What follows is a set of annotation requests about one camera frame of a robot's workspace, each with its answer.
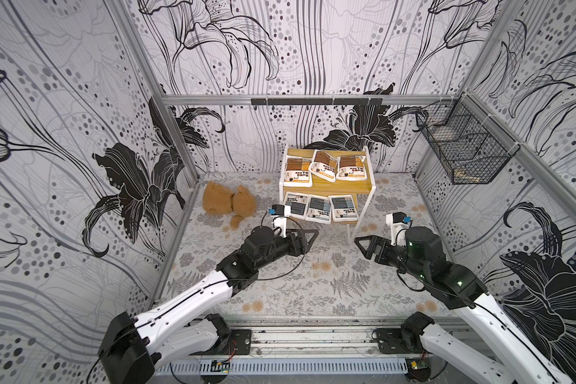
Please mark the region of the blue coffee bag top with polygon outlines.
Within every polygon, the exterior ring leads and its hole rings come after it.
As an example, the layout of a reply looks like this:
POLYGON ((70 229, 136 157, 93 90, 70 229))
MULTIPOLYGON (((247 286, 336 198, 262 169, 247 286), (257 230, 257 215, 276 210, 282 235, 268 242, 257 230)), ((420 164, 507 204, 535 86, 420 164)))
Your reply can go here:
POLYGON ((305 220, 330 224, 331 219, 331 200, 328 197, 308 195, 305 220))

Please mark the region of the blue coffee bag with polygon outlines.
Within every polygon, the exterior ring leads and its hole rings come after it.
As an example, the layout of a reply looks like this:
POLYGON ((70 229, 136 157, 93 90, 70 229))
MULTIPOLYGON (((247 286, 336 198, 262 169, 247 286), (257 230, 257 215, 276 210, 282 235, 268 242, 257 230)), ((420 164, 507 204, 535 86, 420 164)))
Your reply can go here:
POLYGON ((331 200, 328 197, 308 195, 305 220, 330 224, 331 219, 331 200))
POLYGON ((352 195, 333 195, 331 200, 331 215, 334 222, 353 222, 358 220, 358 208, 352 195))
POLYGON ((289 206, 290 216, 294 219, 305 220, 310 196, 307 194, 287 192, 284 205, 289 206))

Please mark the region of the brown coffee bag front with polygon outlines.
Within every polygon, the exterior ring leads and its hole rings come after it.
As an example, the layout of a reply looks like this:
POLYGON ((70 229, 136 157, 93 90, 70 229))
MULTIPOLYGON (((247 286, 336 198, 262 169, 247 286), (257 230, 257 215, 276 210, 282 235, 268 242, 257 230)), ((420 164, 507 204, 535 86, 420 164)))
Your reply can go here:
POLYGON ((327 182, 336 182, 339 160, 329 152, 315 150, 308 170, 327 182))

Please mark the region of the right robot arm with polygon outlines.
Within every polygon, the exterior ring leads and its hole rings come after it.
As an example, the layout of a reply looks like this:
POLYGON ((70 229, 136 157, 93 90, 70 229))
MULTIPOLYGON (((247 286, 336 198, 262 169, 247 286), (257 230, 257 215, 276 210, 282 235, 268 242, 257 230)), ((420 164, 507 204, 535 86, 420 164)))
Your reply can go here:
POLYGON ((402 324, 405 347, 428 352, 454 366, 476 383, 570 383, 506 316, 485 284, 467 267, 447 260, 443 244, 426 227, 401 229, 404 245, 377 235, 355 238, 363 256, 409 275, 424 291, 465 321, 494 353, 478 352, 445 331, 436 321, 416 312, 402 324))

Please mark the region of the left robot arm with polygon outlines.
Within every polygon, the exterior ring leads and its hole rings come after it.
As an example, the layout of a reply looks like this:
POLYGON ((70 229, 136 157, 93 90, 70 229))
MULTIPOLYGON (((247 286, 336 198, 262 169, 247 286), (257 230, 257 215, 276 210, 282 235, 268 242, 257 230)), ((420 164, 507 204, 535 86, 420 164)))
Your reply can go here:
POLYGON ((318 230, 258 226, 203 280, 154 309, 115 316, 98 352, 110 383, 146 383, 157 368, 193 353, 229 346, 230 328, 208 310, 259 281, 259 271, 284 256, 304 257, 318 230))

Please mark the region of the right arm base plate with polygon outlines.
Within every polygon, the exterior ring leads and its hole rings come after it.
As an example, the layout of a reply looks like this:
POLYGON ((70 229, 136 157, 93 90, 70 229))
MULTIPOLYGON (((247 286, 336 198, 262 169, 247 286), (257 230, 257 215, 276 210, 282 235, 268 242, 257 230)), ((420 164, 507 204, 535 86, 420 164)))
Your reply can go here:
POLYGON ((376 342, 379 352, 383 355, 421 354, 426 355, 428 350, 420 340, 422 332, 404 330, 400 328, 378 328, 372 332, 372 339, 376 342))

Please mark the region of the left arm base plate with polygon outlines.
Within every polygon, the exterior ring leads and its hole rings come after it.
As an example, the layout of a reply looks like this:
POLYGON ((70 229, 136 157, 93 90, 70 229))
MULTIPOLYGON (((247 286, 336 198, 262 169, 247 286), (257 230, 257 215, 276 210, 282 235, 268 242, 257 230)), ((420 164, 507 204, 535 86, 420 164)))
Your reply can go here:
POLYGON ((193 356, 217 355, 228 358, 230 356, 249 355, 251 342, 251 329, 236 329, 232 330, 229 336, 216 342, 211 349, 193 353, 193 356))

